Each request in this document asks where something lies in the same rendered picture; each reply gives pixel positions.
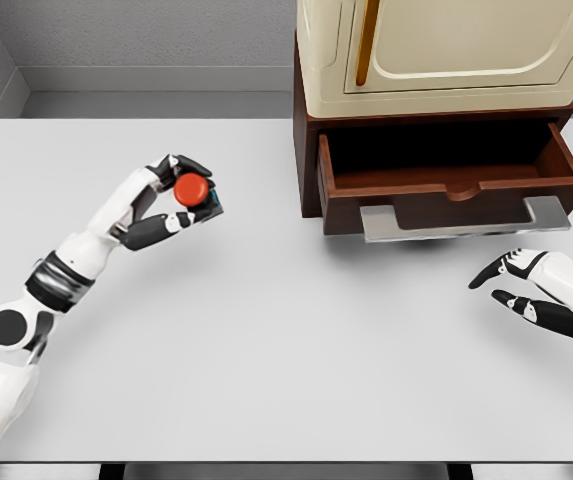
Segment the red button switch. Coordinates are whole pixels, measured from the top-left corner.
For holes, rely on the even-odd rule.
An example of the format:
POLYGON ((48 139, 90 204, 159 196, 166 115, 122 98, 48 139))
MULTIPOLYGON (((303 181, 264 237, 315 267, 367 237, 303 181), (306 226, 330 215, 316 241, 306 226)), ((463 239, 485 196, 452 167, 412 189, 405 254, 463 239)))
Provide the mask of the red button switch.
POLYGON ((181 205, 195 214, 195 221, 206 221, 223 213, 214 182, 196 173, 181 175, 173 193, 181 205))

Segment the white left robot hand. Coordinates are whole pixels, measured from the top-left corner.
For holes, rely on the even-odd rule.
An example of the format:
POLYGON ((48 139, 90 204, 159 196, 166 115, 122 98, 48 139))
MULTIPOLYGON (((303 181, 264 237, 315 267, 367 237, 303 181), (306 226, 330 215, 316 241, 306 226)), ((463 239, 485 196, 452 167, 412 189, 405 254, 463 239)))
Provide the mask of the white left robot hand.
POLYGON ((211 176, 198 162, 172 154, 136 170, 100 207, 85 231, 76 236, 76 249, 104 254, 123 245, 136 251, 222 214, 223 207, 211 176), (184 211, 144 216, 159 195, 170 191, 178 180, 190 174, 206 182, 204 200, 184 211))

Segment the cream cabinet with door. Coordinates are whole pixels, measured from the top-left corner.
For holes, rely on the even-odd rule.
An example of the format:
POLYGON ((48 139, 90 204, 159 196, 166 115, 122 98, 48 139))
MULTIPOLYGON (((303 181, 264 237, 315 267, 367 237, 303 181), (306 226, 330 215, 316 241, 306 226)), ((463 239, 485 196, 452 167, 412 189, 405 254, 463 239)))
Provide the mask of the cream cabinet with door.
POLYGON ((573 0, 297 0, 317 118, 564 106, 573 0))

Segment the brown wooden drawer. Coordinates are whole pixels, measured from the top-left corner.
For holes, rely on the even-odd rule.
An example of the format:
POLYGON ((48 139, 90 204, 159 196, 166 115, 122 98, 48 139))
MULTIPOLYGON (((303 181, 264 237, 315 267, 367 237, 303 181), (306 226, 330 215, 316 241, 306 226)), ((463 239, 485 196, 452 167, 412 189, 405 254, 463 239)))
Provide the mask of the brown wooden drawer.
POLYGON ((537 120, 334 129, 318 160, 327 235, 362 233, 363 206, 393 206, 404 229, 522 223, 526 197, 573 210, 573 172, 537 120))

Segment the brown wooden cabinet base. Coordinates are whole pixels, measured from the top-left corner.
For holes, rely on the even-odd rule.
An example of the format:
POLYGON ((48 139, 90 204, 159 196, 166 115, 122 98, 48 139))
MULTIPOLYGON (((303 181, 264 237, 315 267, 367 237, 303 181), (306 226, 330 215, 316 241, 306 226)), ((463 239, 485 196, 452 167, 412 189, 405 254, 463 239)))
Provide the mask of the brown wooden cabinet base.
POLYGON ((573 114, 573 104, 559 107, 518 108, 500 110, 477 110, 440 112, 430 109, 427 112, 413 114, 388 114, 370 116, 340 116, 321 118, 309 114, 306 104, 302 66, 301 48, 294 46, 293 77, 293 140, 299 195, 302 216, 313 218, 322 214, 319 198, 318 180, 316 179, 318 135, 321 130, 353 127, 379 127, 391 125, 419 125, 438 123, 464 123, 491 121, 532 121, 537 120, 546 125, 551 132, 553 144, 558 147, 561 157, 569 163, 573 172, 573 156, 561 136, 561 129, 573 114))

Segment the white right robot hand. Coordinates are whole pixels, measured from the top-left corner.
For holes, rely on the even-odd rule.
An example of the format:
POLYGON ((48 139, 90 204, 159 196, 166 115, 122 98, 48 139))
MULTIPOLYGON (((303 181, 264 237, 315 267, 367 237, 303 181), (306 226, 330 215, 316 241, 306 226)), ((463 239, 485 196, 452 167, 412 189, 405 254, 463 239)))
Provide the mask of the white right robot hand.
POLYGON ((536 285, 550 297, 534 300, 495 290, 492 298, 531 324, 573 338, 573 260, 560 252, 517 248, 484 267, 469 283, 477 289, 487 280, 510 274, 536 285))

